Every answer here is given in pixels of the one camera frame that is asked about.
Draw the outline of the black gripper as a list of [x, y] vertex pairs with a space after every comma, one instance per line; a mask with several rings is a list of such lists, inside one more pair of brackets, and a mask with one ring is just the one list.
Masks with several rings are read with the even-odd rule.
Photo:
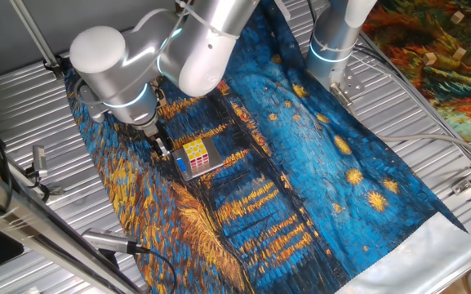
[[173, 144], [171, 140], [167, 139], [167, 135], [164, 130], [158, 131], [150, 136], [145, 136], [152, 149], [152, 159], [160, 159], [161, 155], [163, 157], [168, 157], [173, 151]]

